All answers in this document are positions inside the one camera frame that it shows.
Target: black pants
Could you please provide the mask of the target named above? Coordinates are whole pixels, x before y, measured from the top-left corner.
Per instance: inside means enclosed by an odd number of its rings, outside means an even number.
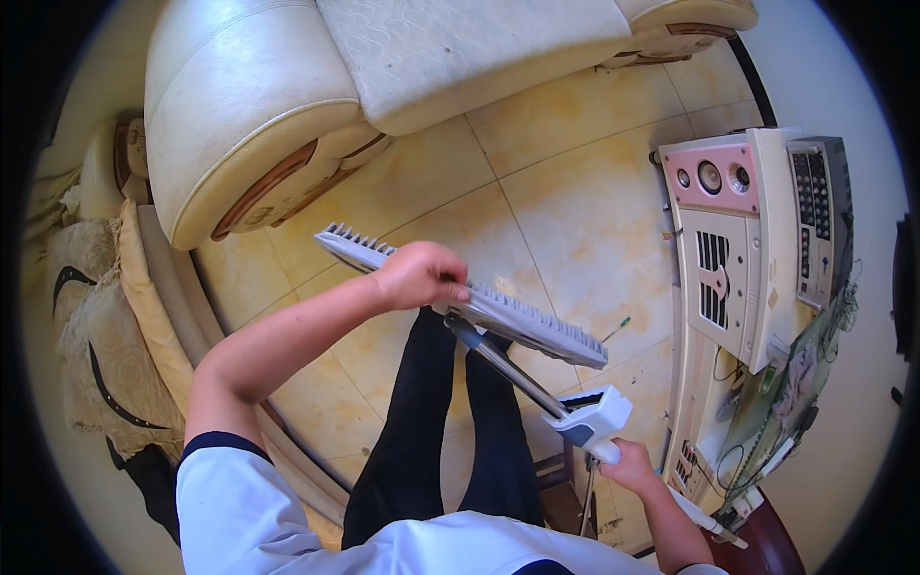
[[[486,336],[503,351],[511,342]],[[444,514],[441,443],[451,403],[456,337],[430,307],[419,311],[399,365],[386,425],[351,492],[342,548],[363,544],[389,523]],[[512,384],[477,353],[466,356],[466,392],[476,455],[459,511],[543,526],[534,462]]]

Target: pink speaker panel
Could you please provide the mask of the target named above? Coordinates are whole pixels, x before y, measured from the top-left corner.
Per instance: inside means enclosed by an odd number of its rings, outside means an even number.
[[[680,207],[760,214],[750,145],[711,145],[668,152],[661,160]]]

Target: white t-shirt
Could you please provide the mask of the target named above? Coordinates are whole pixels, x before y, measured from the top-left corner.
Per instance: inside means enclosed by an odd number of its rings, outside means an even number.
[[[572,573],[658,571],[597,541],[477,512],[391,523],[367,543],[324,549],[297,496],[262,456],[202,447],[183,460],[176,489],[182,560],[199,573],[438,573],[512,575],[541,559]],[[724,574],[693,565],[682,575]]]

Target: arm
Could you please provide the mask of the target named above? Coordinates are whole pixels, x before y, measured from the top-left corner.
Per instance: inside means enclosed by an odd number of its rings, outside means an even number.
[[[601,465],[601,475],[616,481],[642,500],[661,571],[673,575],[677,570],[695,563],[711,565],[712,552],[706,539],[677,505],[668,487],[652,471],[646,446],[620,438],[614,439],[614,443],[620,448],[620,461],[614,465]]]
[[[207,431],[228,431],[265,449],[256,404],[373,316],[469,299],[463,282],[466,264],[461,259],[444,246],[417,242],[397,250],[370,275],[237,331],[214,346],[195,370],[186,443]]]

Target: ceramic tile floor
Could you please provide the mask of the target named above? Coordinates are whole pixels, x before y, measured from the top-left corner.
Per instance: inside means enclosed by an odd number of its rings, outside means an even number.
[[[513,346],[511,356],[555,394],[613,384],[634,405],[623,436],[659,465],[672,381],[676,271],[661,230],[670,217],[648,153],[760,125],[753,96],[725,41],[689,62],[590,69],[536,86],[398,138],[308,210],[281,227],[208,243],[195,258],[224,330],[234,331],[333,287],[354,273],[313,240],[330,222],[391,245],[438,241],[469,262],[470,276],[603,337],[602,372]],[[294,432],[346,481],[360,475],[383,428],[415,312],[375,318],[336,343],[272,397]],[[454,362],[442,489],[456,509],[473,463],[465,352]],[[560,438],[519,395],[535,460]],[[641,503],[597,482],[601,540],[627,552],[650,544]]]

